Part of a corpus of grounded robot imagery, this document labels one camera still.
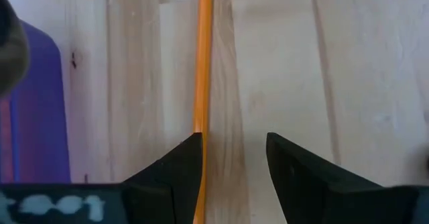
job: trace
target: purple container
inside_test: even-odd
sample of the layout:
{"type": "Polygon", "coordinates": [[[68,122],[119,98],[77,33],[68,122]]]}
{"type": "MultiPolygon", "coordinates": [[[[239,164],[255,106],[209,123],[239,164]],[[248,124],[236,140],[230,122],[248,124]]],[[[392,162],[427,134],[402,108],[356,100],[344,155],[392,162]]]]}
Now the purple container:
{"type": "Polygon", "coordinates": [[[31,64],[25,78],[13,90],[8,106],[5,103],[1,106],[1,123],[4,125],[5,115],[10,117],[10,127],[1,128],[1,181],[11,182],[4,180],[6,176],[20,183],[69,183],[60,51],[44,32],[25,22],[22,25],[31,64]]]}

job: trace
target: orange stick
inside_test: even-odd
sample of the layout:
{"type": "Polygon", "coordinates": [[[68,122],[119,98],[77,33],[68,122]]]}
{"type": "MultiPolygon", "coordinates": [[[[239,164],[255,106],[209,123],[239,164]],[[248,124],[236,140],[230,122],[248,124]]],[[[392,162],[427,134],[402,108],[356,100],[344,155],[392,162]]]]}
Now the orange stick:
{"type": "Polygon", "coordinates": [[[208,101],[212,43],[212,0],[199,0],[196,76],[194,99],[194,133],[202,133],[202,177],[194,224],[204,224],[206,204],[206,165],[208,137],[208,101]]]}

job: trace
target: black tool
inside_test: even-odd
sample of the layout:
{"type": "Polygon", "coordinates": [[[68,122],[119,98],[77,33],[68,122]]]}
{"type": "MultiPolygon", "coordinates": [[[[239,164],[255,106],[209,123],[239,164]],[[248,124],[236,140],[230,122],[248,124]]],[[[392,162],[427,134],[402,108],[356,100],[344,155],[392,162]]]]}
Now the black tool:
{"type": "Polygon", "coordinates": [[[0,223],[190,224],[202,175],[194,133],[121,184],[0,186],[0,223]]]}
{"type": "Polygon", "coordinates": [[[428,187],[384,188],[275,133],[267,158],[288,224],[429,223],[428,187]]]}

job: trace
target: wooden surface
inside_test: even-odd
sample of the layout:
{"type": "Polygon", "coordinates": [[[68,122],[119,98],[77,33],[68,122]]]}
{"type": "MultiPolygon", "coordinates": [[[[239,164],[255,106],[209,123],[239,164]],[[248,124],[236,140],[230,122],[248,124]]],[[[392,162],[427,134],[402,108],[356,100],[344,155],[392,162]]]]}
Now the wooden surface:
{"type": "MultiPolygon", "coordinates": [[[[73,181],[121,181],[190,135],[197,0],[11,2],[61,49],[73,181]]],[[[285,222],[269,131],[429,183],[429,0],[214,0],[213,26],[207,223],[285,222]]]]}

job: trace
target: blurry object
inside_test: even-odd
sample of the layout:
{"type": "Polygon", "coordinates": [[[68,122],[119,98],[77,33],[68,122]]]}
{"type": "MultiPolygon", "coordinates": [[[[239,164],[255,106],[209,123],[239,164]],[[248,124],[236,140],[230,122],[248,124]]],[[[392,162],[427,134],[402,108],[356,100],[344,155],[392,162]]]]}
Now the blurry object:
{"type": "Polygon", "coordinates": [[[6,0],[0,21],[0,181],[69,183],[60,51],[6,0]]]}
{"type": "Polygon", "coordinates": [[[0,223],[191,224],[201,174],[194,133],[119,184],[3,184],[0,223]]]}
{"type": "Polygon", "coordinates": [[[427,186],[379,186],[275,133],[267,159],[289,224],[429,223],[427,186]]]}
{"type": "Polygon", "coordinates": [[[21,24],[7,0],[0,0],[0,97],[9,92],[28,69],[28,48],[21,24]]]}

